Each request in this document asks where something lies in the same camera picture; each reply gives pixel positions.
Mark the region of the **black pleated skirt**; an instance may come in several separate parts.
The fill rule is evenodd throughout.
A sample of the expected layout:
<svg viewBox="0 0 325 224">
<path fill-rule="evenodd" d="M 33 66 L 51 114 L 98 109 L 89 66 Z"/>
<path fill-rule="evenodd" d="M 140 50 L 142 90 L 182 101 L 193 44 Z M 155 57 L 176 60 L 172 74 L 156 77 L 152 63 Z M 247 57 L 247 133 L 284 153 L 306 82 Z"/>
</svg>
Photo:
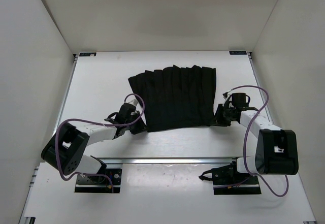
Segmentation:
<svg viewBox="0 0 325 224">
<path fill-rule="evenodd" d="M 167 67 L 129 77 L 143 100 L 148 132 L 214 124 L 216 69 Z"/>
</svg>

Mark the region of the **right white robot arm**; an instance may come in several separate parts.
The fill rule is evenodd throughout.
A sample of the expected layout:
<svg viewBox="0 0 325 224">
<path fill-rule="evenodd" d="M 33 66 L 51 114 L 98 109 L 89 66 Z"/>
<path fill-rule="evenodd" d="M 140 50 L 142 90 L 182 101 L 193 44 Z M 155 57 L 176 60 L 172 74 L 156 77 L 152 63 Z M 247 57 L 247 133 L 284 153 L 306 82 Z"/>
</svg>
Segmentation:
<svg viewBox="0 0 325 224">
<path fill-rule="evenodd" d="M 272 124 L 251 107 L 245 93 L 224 93 L 224 102 L 215 114 L 217 126 L 230 126 L 237 122 L 246 128 L 244 140 L 252 133 L 257 138 L 255 154 L 244 153 L 227 172 L 232 183 L 240 183 L 246 174 L 296 175 L 299 169 L 296 134 Z"/>
</svg>

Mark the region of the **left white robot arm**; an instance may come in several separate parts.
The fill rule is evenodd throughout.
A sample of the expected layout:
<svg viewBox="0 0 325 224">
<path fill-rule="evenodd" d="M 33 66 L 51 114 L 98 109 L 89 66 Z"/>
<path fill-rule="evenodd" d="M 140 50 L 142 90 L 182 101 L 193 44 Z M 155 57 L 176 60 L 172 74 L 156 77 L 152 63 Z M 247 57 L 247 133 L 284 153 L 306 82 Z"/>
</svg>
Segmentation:
<svg viewBox="0 0 325 224">
<path fill-rule="evenodd" d="M 94 156 L 85 155 L 84 151 L 87 146 L 115 140 L 127 131 L 133 135 L 146 131 L 137 104 L 136 99 L 123 103 L 119 112 L 112 113 L 104 123 L 81 127 L 63 123 L 42 150 L 42 160 L 62 172 L 63 176 L 77 172 L 89 176 L 94 182 L 103 181 L 106 164 Z"/>
</svg>

